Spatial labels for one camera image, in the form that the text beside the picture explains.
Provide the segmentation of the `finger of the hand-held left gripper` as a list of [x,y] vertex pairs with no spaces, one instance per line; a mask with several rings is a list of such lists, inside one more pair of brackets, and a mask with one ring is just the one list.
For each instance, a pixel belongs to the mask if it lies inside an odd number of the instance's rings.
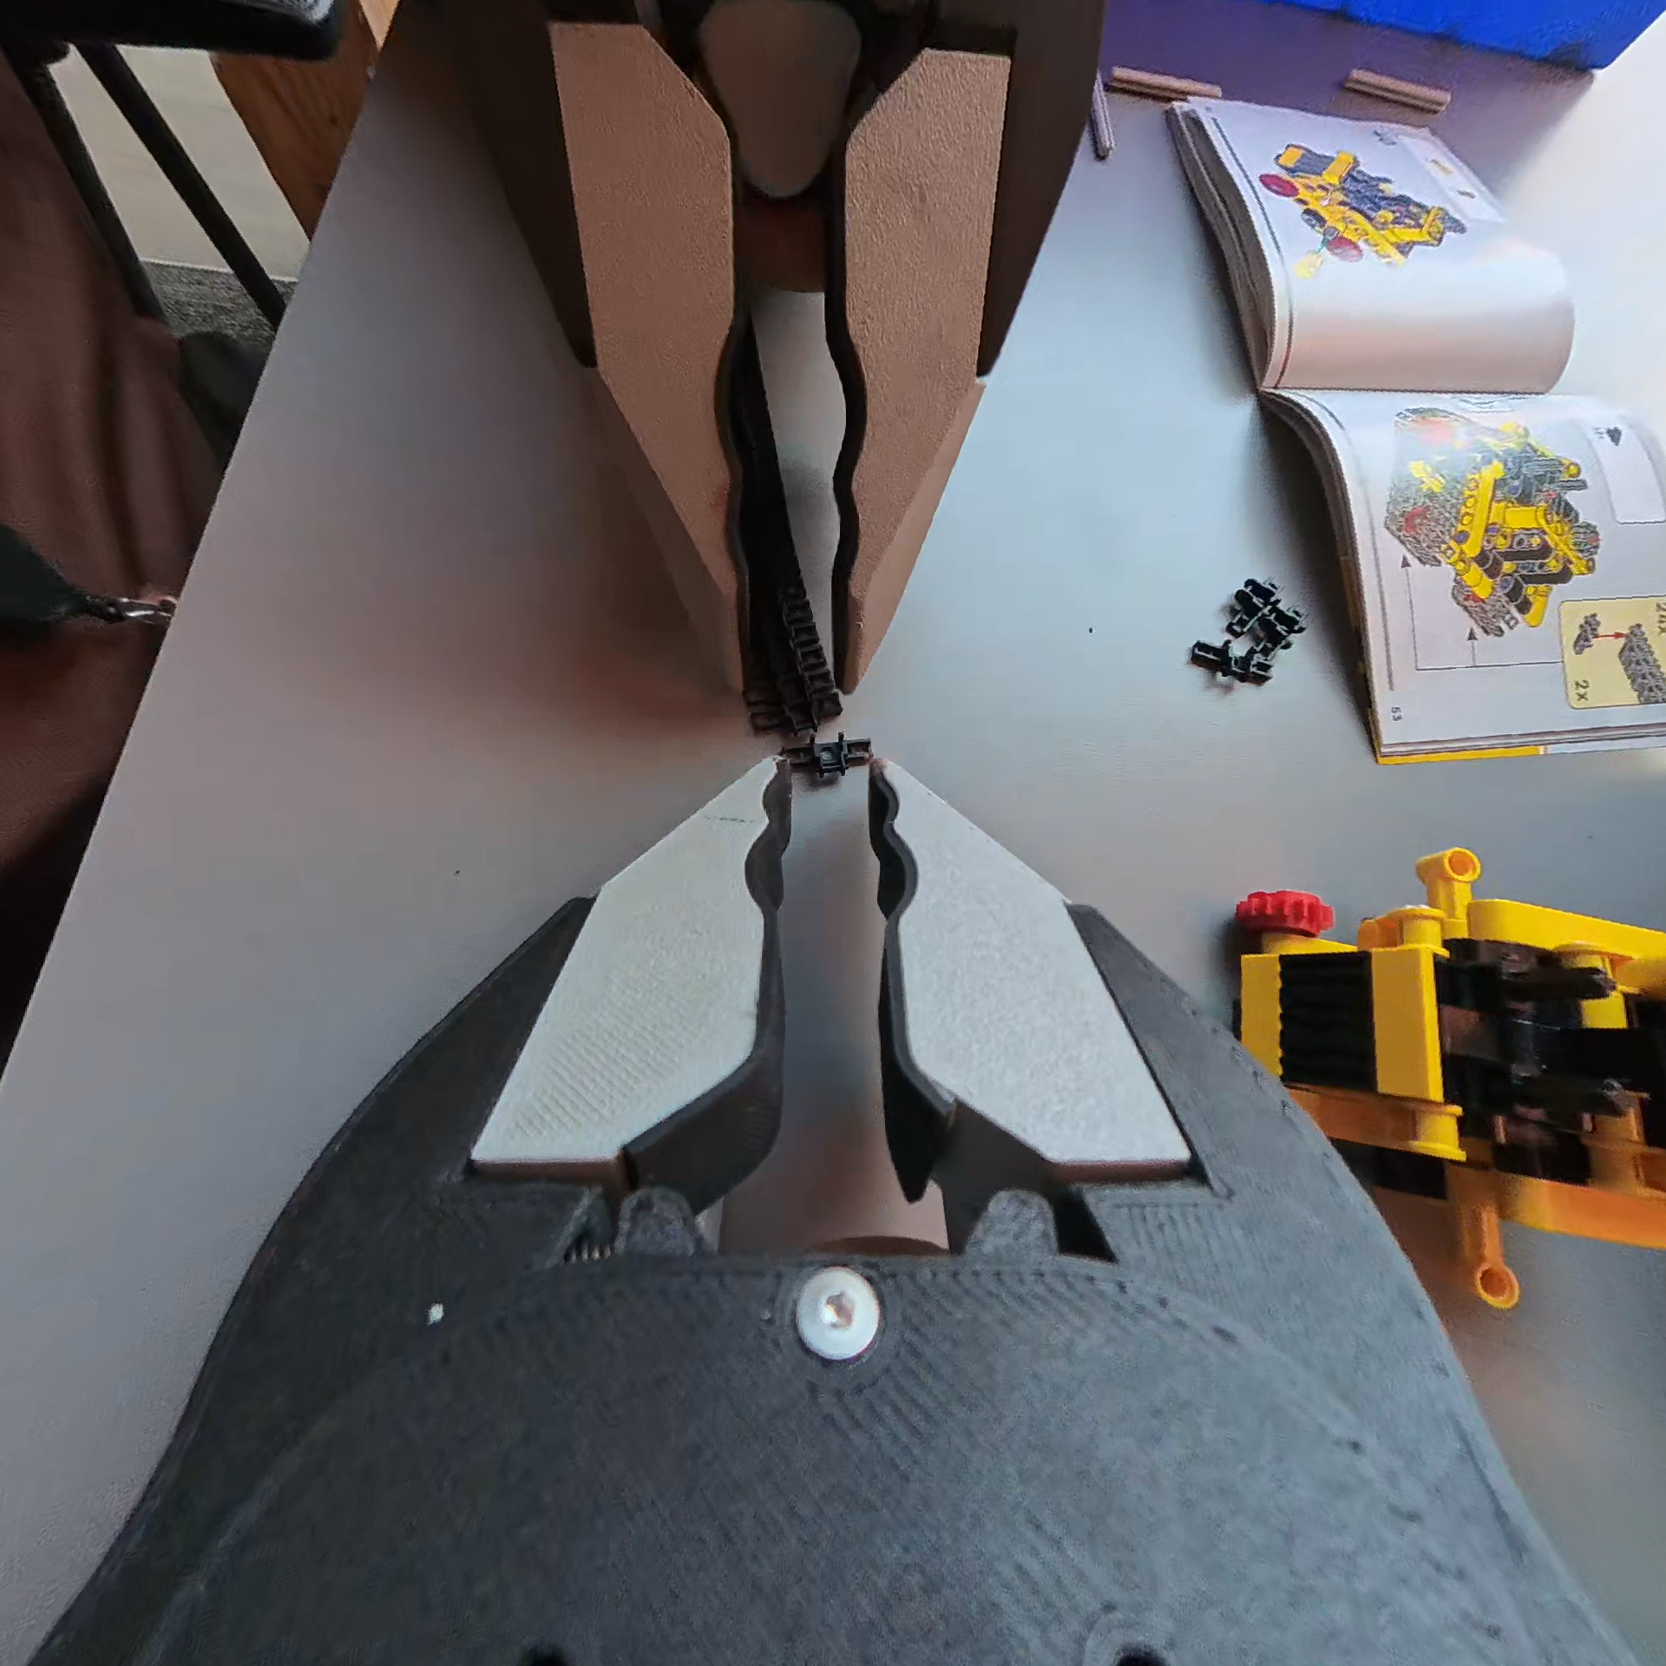
[[640,22],[548,24],[602,431],[711,677],[747,673],[735,451],[735,145]]
[[919,52],[856,120],[832,173],[824,336],[844,435],[830,621],[844,695],[899,607],[983,397],[1007,82],[1005,56]]

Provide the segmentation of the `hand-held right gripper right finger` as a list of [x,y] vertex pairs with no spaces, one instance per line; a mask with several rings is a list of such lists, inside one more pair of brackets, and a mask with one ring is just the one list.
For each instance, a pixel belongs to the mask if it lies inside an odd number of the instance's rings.
[[880,1091],[915,1202],[1183,1177],[1193,1151],[1068,899],[894,762],[866,772],[880,865]]

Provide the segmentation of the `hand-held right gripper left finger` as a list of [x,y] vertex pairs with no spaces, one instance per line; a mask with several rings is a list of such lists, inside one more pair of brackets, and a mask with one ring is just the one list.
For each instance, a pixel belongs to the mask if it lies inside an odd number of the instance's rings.
[[782,1109],[790,804],[788,766],[761,760],[588,901],[475,1173],[614,1200],[661,1189],[707,1212],[763,1163]]

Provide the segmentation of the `black lego track strip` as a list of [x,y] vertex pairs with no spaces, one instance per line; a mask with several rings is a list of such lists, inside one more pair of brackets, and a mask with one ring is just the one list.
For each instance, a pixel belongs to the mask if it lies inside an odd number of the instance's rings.
[[721,387],[731,465],[727,544],[739,578],[741,701],[759,736],[814,736],[840,717],[784,502],[757,330],[735,316]]

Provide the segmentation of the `yellow lego bulldozer model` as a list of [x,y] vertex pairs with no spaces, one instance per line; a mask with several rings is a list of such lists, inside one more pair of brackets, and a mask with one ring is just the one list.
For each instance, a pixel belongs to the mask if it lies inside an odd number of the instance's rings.
[[1314,893],[1239,901],[1247,1054],[1490,1310],[1520,1300],[1506,1226],[1661,1252],[1661,931],[1481,897],[1465,847],[1415,875],[1350,941]]

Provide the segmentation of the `pile of track pieces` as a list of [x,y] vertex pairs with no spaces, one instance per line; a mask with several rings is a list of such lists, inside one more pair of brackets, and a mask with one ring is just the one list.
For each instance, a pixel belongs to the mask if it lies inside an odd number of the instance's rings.
[[1274,582],[1249,578],[1231,598],[1221,639],[1195,641],[1187,663],[1217,681],[1258,689],[1304,627],[1306,611],[1286,602]]

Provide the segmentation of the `lego instruction booklet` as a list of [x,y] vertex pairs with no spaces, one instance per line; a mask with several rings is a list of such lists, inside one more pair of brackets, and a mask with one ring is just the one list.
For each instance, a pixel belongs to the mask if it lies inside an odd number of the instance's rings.
[[1562,264],[1423,129],[1167,112],[1324,486],[1379,762],[1661,748],[1661,441],[1558,385]]

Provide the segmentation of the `blue plastic bin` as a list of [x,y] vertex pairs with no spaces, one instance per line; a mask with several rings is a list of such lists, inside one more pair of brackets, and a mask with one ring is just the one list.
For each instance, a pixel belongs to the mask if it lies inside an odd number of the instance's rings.
[[1520,56],[1560,70],[1611,66],[1661,16],[1661,3],[1298,3],[1348,22]]

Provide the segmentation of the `black office chair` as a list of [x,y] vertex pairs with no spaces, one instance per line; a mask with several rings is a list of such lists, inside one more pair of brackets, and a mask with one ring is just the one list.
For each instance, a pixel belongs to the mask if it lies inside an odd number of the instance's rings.
[[334,3],[3,3],[3,62],[41,118],[64,165],[90,233],[110,256],[138,314],[162,320],[152,290],[96,167],[78,137],[51,68],[68,50],[92,72],[142,149],[189,211],[263,322],[277,328],[285,302],[253,250],[195,171],[120,48],[199,50],[229,56],[275,56],[322,62],[340,46],[344,7]]

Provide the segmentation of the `person's torso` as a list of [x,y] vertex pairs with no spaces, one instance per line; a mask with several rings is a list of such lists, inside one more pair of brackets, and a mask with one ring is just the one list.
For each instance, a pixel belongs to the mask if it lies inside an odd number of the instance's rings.
[[[100,598],[178,596],[221,481],[172,330],[134,306],[43,110],[1,68],[3,556]],[[47,959],[160,627],[3,621],[1,1052]]]

